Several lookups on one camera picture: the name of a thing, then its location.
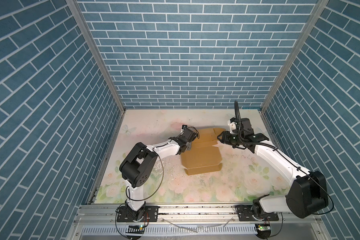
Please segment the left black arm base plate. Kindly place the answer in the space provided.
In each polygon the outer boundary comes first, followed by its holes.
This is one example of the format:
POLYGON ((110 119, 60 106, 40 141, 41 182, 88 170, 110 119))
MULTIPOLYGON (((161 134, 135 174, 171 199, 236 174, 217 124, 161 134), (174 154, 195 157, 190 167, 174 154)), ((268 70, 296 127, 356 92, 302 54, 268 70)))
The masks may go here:
POLYGON ((149 222, 157 222, 159 214, 159 206, 143 205, 139 210, 134 211, 127 206, 121 206, 117 213, 117 222, 131 223, 141 222, 145 217, 148 217, 149 222))

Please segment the left green circuit board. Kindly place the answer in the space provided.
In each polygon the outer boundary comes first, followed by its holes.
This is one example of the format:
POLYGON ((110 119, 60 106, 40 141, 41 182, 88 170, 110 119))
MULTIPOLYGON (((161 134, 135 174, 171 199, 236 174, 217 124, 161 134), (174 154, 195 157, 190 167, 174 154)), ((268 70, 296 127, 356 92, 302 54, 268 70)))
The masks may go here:
POLYGON ((128 226, 126 228, 126 235, 142 235, 145 233, 145 228, 141 225, 138 226, 128 226))

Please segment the right green circuit board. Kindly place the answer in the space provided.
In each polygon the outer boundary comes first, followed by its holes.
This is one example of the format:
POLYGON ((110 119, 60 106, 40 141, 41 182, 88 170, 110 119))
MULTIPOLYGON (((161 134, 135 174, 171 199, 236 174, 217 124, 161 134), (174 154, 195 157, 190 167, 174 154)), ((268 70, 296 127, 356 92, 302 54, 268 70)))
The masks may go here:
POLYGON ((258 232, 264 232, 264 231, 265 232, 271 232, 272 231, 271 226, 270 225, 265 225, 265 224, 263 224, 263 225, 257 224, 256 228, 257 228, 258 232))

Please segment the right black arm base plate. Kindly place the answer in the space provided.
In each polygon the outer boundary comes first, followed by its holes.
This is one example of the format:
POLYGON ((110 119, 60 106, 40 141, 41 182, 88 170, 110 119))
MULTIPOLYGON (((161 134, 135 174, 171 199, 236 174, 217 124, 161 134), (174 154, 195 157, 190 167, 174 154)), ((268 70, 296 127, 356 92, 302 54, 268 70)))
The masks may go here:
POLYGON ((238 214, 240 222, 275 222, 279 220, 277 213, 265 213, 258 205, 235 205, 234 210, 238 214))

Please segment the aluminium front rail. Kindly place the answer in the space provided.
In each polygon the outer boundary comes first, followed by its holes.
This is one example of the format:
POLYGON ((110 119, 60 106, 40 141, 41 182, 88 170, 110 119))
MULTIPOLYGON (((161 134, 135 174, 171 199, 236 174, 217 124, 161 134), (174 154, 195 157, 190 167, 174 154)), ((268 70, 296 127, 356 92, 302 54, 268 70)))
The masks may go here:
POLYGON ((68 233, 69 240, 328 240, 328 233, 320 217, 299 219, 291 213, 277 213, 279 220, 240 222, 234 206, 238 204, 151 204, 159 206, 157 222, 148 217, 141 222, 117 222, 117 205, 82 205, 68 233), (196 225, 224 224, 225 228, 206 229, 192 233, 174 224, 195 228, 196 225), (270 225, 271 232, 258 232, 256 225, 270 225), (128 226, 141 225, 142 235, 126 235, 128 226))

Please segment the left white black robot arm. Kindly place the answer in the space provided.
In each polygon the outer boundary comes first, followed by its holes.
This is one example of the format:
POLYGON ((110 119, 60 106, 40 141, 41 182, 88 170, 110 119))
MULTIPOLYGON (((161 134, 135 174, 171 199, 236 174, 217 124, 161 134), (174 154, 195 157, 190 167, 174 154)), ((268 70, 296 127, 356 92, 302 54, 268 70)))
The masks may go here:
POLYGON ((133 211, 139 211, 146 200, 154 194, 144 197, 144 187, 150 177, 156 161, 163 161, 166 157, 184 153, 191 147, 192 142, 200 134, 194 127, 183 125, 179 135, 155 145, 136 143, 121 163, 119 170, 126 181, 127 206, 133 211))

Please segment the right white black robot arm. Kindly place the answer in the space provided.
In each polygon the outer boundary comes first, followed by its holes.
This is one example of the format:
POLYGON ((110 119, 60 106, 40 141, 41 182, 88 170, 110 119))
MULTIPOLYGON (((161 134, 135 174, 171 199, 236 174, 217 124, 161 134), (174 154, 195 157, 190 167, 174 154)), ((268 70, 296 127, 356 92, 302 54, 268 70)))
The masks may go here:
POLYGON ((332 200, 327 193, 325 176, 319 171, 312 172, 282 153, 264 134, 252 134, 240 138, 238 134, 223 131, 217 139, 234 149, 250 150, 268 162, 289 184, 284 196, 266 195, 253 200, 252 213, 262 220, 266 214, 285 212, 304 219, 316 215, 328 207, 332 200))

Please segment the brown cardboard box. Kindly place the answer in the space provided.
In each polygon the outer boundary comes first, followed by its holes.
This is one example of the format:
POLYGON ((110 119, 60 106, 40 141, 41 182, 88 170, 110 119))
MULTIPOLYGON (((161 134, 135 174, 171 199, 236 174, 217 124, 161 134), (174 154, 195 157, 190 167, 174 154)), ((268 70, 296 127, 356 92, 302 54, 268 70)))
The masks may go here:
POLYGON ((222 155, 218 148, 218 136, 223 128, 208 128, 199 130, 200 137, 191 144, 191 149, 181 154, 181 162, 185 173, 189 176, 222 169, 222 155))

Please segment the green circuit board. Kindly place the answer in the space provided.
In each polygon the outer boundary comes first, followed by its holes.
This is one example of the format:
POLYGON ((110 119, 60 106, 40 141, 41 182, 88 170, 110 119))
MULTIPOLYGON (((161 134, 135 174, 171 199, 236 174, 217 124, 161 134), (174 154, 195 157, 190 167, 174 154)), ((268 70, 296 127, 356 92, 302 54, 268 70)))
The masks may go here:
POLYGON ((141 225, 138 226, 128 226, 126 228, 126 235, 142 235, 145 233, 145 228, 141 225))
POLYGON ((264 231, 265 232, 271 232, 272 231, 271 226, 270 225, 265 225, 265 224, 263 224, 263 225, 257 224, 256 228, 257 228, 258 232, 264 232, 264 231))

